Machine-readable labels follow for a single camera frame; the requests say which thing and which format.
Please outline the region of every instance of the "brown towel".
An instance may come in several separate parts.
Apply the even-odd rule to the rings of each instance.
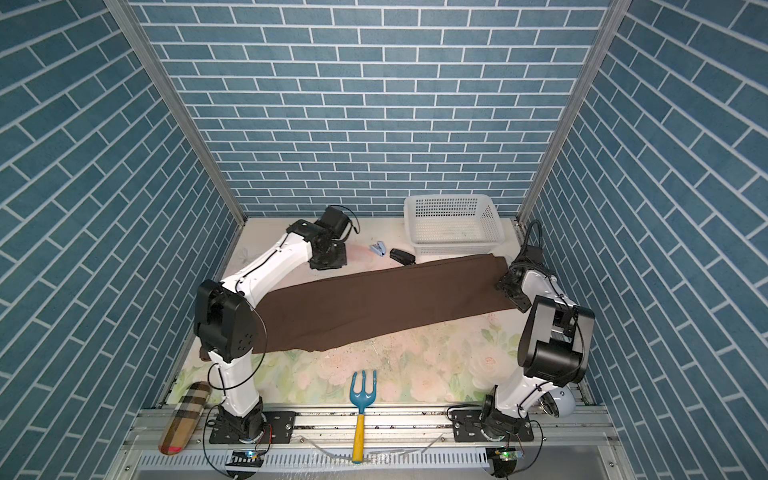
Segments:
[[[417,326],[513,308],[495,285],[503,257],[472,255],[355,273],[268,293],[256,311],[270,352],[328,350]],[[263,330],[253,324],[254,353]]]

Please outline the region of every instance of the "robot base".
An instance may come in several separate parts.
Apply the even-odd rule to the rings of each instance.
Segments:
[[[216,418],[209,420],[207,424],[210,427],[209,443],[211,445],[233,443],[267,445],[270,440],[265,441],[263,438],[267,430],[271,431],[272,443],[289,443],[296,413],[262,412],[262,405],[260,400],[253,410],[242,418],[219,407]]]
[[[480,420],[482,411],[477,410],[452,410],[450,418],[453,427],[453,440],[455,442],[506,442],[507,431],[512,429],[499,430],[492,425],[486,424]],[[517,436],[521,442],[533,442],[533,431],[531,423],[527,419],[515,419],[517,422],[513,425]]]
[[[325,253],[318,253],[310,258],[310,268],[313,270],[332,270],[346,265],[346,244],[340,241],[331,242]]]
[[[482,425],[483,435],[489,439],[498,439],[506,438],[508,434],[520,436],[527,430],[531,440],[533,440],[531,421],[528,419],[528,414],[526,413],[523,418],[506,415],[496,408],[495,398],[496,387],[491,395],[485,396],[482,411],[480,412],[480,424]]]

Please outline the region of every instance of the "blue garden fork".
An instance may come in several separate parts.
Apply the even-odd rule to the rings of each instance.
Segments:
[[[365,428],[365,418],[363,413],[367,406],[376,400],[376,371],[373,370],[373,392],[366,393],[366,371],[362,371],[362,387],[359,392],[355,392],[355,380],[357,372],[352,375],[352,385],[349,386],[349,401],[359,410],[357,415],[357,427],[355,427],[355,447],[352,450],[352,463],[362,463],[362,431]]]

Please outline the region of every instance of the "cable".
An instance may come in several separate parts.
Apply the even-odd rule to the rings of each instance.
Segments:
[[[242,282],[242,281],[243,281],[243,279],[244,279],[246,276],[249,276],[251,273],[255,272],[256,270],[258,270],[259,268],[261,268],[262,266],[264,266],[264,264],[265,264],[266,262],[270,261],[270,258],[272,258],[272,255],[274,255],[275,253],[277,253],[277,251],[278,251],[280,248],[282,248],[282,247],[283,247],[283,244],[286,242],[286,240],[288,240],[288,233],[286,233],[286,236],[285,236],[285,237],[283,237],[283,241],[282,241],[282,242],[280,242],[280,245],[278,245],[278,246],[277,246],[277,248],[276,248],[275,250],[273,250],[273,252],[272,252],[272,253],[270,253],[270,255],[269,255],[269,256],[268,256],[268,257],[267,257],[267,258],[266,258],[266,259],[265,259],[265,260],[264,260],[262,263],[259,263],[259,264],[258,264],[258,265],[256,265],[254,268],[252,268],[252,269],[248,270],[248,271],[247,271],[247,272],[245,272],[245,273],[244,273],[244,274],[243,274],[243,275],[242,275],[242,276],[241,276],[239,279],[237,279],[237,282],[235,282],[235,292],[236,292],[236,293],[238,293],[238,294],[240,294],[240,295],[243,295],[241,292],[237,291],[237,287],[240,285],[240,282]]]
[[[578,327],[578,323],[576,323],[576,331],[578,332],[579,338],[581,339],[581,348],[583,349],[583,348],[584,348],[584,337],[581,335],[581,329]],[[576,366],[576,368],[575,368],[575,369],[571,370],[570,372],[568,372],[568,373],[564,373],[563,375],[560,375],[560,376],[558,376],[558,377],[555,377],[555,378],[553,378],[552,380],[547,380],[547,381],[545,381],[545,382],[541,382],[541,383],[539,383],[538,385],[536,385],[536,388],[534,388],[533,390],[531,390],[531,391],[530,391],[530,392],[529,392],[529,393],[528,393],[528,394],[525,396],[525,398],[523,399],[523,401],[522,401],[522,402],[520,402],[520,403],[517,405],[517,407],[518,407],[518,415],[520,415],[520,411],[521,411],[521,410],[523,410],[523,408],[522,408],[522,405],[523,405],[523,404],[524,404],[524,403],[525,403],[525,402],[526,402],[526,401],[527,401],[529,398],[531,398],[531,395],[533,395],[533,393],[534,393],[534,392],[540,392],[540,391],[541,391],[541,387],[542,387],[542,386],[544,386],[544,385],[547,385],[548,383],[555,383],[555,382],[559,382],[559,381],[561,381],[562,379],[566,379],[566,378],[568,378],[569,376],[573,375],[574,373],[578,372],[578,371],[581,369],[581,365],[584,363],[584,358],[585,358],[585,356],[587,356],[587,355],[586,355],[586,352],[582,352],[582,353],[581,353],[581,358],[580,358],[580,359],[579,359],[579,361],[578,361],[578,365]]]
[[[445,409],[445,417],[448,419],[449,422],[451,422],[451,425],[453,425],[453,422],[457,422],[459,425],[464,425],[464,422],[461,422],[458,419],[456,419],[456,420],[452,419],[449,416],[449,413],[453,409],[465,409],[467,407],[478,407],[478,404],[476,404],[476,403],[457,403],[456,405],[451,405],[447,409]]]
[[[533,462],[529,463],[523,468],[520,468],[519,470],[515,470],[514,472],[510,473],[509,475],[507,475],[507,478],[509,478],[510,475],[514,475],[515,473],[525,472],[526,470],[528,470],[530,467],[533,466],[533,464],[536,463],[536,460],[538,460],[538,456],[541,454],[541,448],[544,447],[544,430],[541,429],[541,423],[539,423],[538,420],[531,420],[531,423],[535,423],[536,425],[538,425],[538,431],[539,433],[541,433],[541,440],[539,440],[539,443],[538,443],[538,452],[536,452],[536,456],[533,458]]]
[[[261,326],[264,328],[264,353],[262,353],[262,354],[261,354],[261,359],[259,360],[259,364],[258,364],[258,365],[256,366],[256,368],[255,368],[255,369],[254,369],[254,370],[253,370],[253,371],[250,373],[250,375],[248,375],[248,378],[246,378],[245,380],[243,380],[242,382],[238,383],[238,384],[237,384],[237,385],[235,385],[235,386],[228,386],[228,387],[225,387],[225,386],[224,386],[224,378],[223,378],[223,377],[221,377],[221,367],[220,367],[220,366],[219,366],[219,377],[221,377],[221,386],[222,386],[223,388],[219,388],[219,387],[217,387],[217,386],[214,386],[214,385],[213,385],[213,384],[210,382],[210,371],[213,369],[213,367],[215,367],[215,366],[218,366],[219,364],[218,364],[218,363],[212,363],[212,364],[211,364],[211,366],[208,368],[208,374],[207,374],[207,380],[208,380],[208,384],[210,385],[210,387],[211,387],[212,389],[214,389],[214,390],[221,390],[222,392],[224,392],[224,395],[226,395],[226,394],[227,394],[227,390],[236,389],[237,387],[239,387],[239,386],[241,386],[241,385],[244,385],[244,384],[245,384],[245,382],[247,382],[248,380],[252,379],[252,378],[253,378],[253,376],[254,376],[254,375],[256,375],[256,372],[258,372],[258,371],[259,371],[259,368],[261,367],[261,364],[264,362],[264,357],[266,356],[266,346],[267,346],[267,340],[268,340],[268,338],[267,338],[267,334],[266,334],[266,324],[264,323],[264,319],[263,319],[263,318],[261,318],[261,315],[259,315],[259,313],[258,313],[258,312],[257,312],[257,311],[256,311],[256,310],[253,308],[253,307],[251,307],[250,309],[251,309],[251,311],[253,311],[253,312],[256,314],[256,316],[258,316],[258,317],[259,317],[259,320],[261,320]]]
[[[221,385],[223,385],[224,384],[224,377],[221,376],[221,371],[220,370],[219,370],[219,378],[221,379]],[[208,419],[210,418],[210,413],[214,409],[219,408],[224,403],[224,400],[226,400],[226,399],[227,399],[227,397],[226,397],[226,394],[225,394],[225,396],[221,400],[221,402],[219,402],[218,405],[211,407],[210,410],[208,410],[208,413],[205,415],[205,422],[203,423],[203,457],[205,457],[205,461],[208,463],[208,465],[213,470],[216,470],[218,473],[220,473],[221,475],[224,475],[227,478],[235,478],[235,479],[237,479],[237,474],[235,474],[235,476],[232,476],[229,473],[222,472],[221,470],[216,468],[216,466],[210,461],[210,458],[208,458],[208,452],[205,451],[205,428],[208,426]]]
[[[528,229],[525,231],[525,237],[523,238],[523,244],[520,250],[524,250],[528,246],[528,238],[531,236],[531,230],[534,225],[538,227],[538,247],[542,250],[544,249],[544,232],[541,228],[541,222],[538,221],[538,219],[533,219],[533,221],[528,224]]]
[[[217,468],[217,467],[216,467],[216,466],[215,466],[215,465],[214,465],[214,464],[213,464],[213,463],[210,461],[210,458],[208,458],[208,452],[206,452],[206,450],[205,450],[205,428],[206,428],[206,426],[208,425],[208,419],[210,418],[210,413],[213,411],[213,409],[215,409],[215,408],[218,408],[218,407],[219,407],[219,406],[220,406],[222,403],[224,403],[224,401],[223,401],[223,400],[221,401],[221,403],[219,403],[219,405],[216,405],[216,406],[214,406],[214,407],[211,407],[211,409],[210,409],[210,410],[208,410],[208,413],[205,415],[205,423],[203,424],[203,457],[205,457],[205,461],[207,462],[207,464],[208,464],[208,465],[209,465],[209,466],[210,466],[210,467],[211,467],[213,470],[216,470],[216,471],[217,471],[217,472],[219,472],[221,475],[224,475],[224,476],[225,476],[225,477],[227,477],[227,478],[235,478],[235,479],[237,480],[237,475],[235,475],[235,476],[232,476],[232,475],[230,475],[229,473],[225,473],[225,472],[222,472],[221,470],[219,470],[219,469],[218,469],[218,468]]]
[[[515,433],[515,436],[518,438],[518,444],[520,445],[520,451],[523,452],[523,455],[525,455],[525,449],[523,448],[523,441],[520,440],[520,435]]]
[[[357,215],[355,215],[355,212],[351,208],[344,207],[343,205],[336,205],[336,204],[329,205],[329,207],[343,208],[344,210],[347,210],[348,212],[350,212],[352,214],[352,216],[355,217],[355,220],[357,220],[357,228],[355,228],[355,226],[352,224],[352,222],[349,222],[349,225],[355,230],[355,233],[360,235],[360,232],[362,232],[362,228],[360,227],[360,219],[357,217]]]
[[[367,457],[362,459],[362,461],[363,461],[363,463],[371,462],[372,461],[371,457],[375,457],[375,456],[379,456],[379,455],[407,455],[407,454],[413,453],[413,452],[424,453],[427,450],[429,450],[435,443],[437,443],[437,441],[440,440],[441,438],[442,438],[442,434],[438,438],[432,440],[429,443],[429,445],[427,445],[426,447],[421,448],[421,449],[393,449],[393,450],[381,450],[379,452],[370,452]],[[328,458],[334,458],[334,459],[338,459],[338,460],[345,460],[347,462],[351,462],[352,461],[352,456],[351,455],[338,455],[336,453],[331,453],[331,452],[325,450],[320,445],[317,445],[315,442],[313,442],[311,439],[308,439],[307,437],[303,437],[302,436],[302,437],[300,437],[300,439],[302,441],[304,441],[304,442],[309,443],[311,446],[315,447],[320,453],[322,453],[323,455],[325,455]]]
[[[261,442],[263,439],[264,439],[264,435],[261,436],[261,438],[259,439],[259,442]],[[272,448],[272,424],[270,423],[270,442],[266,444],[266,451],[261,455],[266,455],[267,453],[269,453],[271,448]]]

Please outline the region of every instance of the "plaid cloth bag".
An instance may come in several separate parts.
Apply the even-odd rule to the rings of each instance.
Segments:
[[[165,432],[157,446],[165,455],[181,452],[194,433],[197,421],[203,415],[203,409],[210,396],[208,382],[195,382],[190,385],[187,394],[181,397]]]

